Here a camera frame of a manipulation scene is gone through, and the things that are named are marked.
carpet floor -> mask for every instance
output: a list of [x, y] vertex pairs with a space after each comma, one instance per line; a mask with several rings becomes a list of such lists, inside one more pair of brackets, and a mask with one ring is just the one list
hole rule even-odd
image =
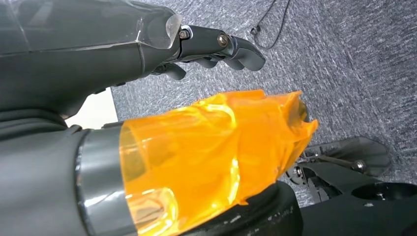
[[[271, 1], [148, 0], [184, 16], [183, 23], [222, 29], [253, 41], [249, 30]], [[262, 22], [259, 42], [278, 32], [286, 0]], [[364, 136], [389, 148], [392, 167], [380, 179], [417, 183], [417, 1], [292, 0], [276, 45], [258, 72], [224, 63], [180, 65], [182, 81], [149, 76], [112, 88], [119, 120], [160, 114], [222, 91], [302, 90], [320, 127], [312, 145]], [[308, 190], [294, 188], [300, 206]]]

orange plastic film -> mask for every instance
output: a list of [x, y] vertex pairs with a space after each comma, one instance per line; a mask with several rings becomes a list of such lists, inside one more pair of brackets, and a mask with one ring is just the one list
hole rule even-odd
[[318, 127], [300, 94], [226, 92], [126, 121], [121, 170], [138, 234], [178, 235], [275, 183]]

white wall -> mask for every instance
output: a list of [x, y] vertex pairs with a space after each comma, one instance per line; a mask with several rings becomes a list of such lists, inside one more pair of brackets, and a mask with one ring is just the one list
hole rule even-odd
[[68, 126], [77, 124], [84, 129], [100, 129], [104, 124], [117, 121], [112, 92], [107, 88], [104, 92], [90, 95], [80, 111], [65, 122]]

clear plastic film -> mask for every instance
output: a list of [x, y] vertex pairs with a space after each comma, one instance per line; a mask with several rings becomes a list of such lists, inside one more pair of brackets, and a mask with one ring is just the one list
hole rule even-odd
[[0, 0], [0, 54], [141, 43], [172, 47], [182, 16], [138, 0]]

screw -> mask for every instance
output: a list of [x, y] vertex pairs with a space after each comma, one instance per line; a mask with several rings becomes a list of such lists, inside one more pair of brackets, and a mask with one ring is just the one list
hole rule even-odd
[[229, 40], [227, 39], [227, 36], [223, 33], [219, 34], [217, 41], [219, 42], [219, 45], [222, 47], [226, 47], [229, 43]]
[[365, 162], [362, 160], [355, 161], [352, 165], [352, 169], [364, 173], [366, 169]]
[[182, 29], [180, 32], [179, 32], [179, 38], [180, 39], [188, 39], [190, 37], [190, 33], [188, 32], [188, 30], [186, 30], [186, 29]]
[[302, 175], [301, 168], [300, 168], [300, 167], [298, 167], [298, 166], [296, 166], [296, 167], [294, 168], [294, 172], [293, 172], [293, 174], [294, 174], [294, 175], [296, 175], [297, 177], [301, 177], [301, 175]]

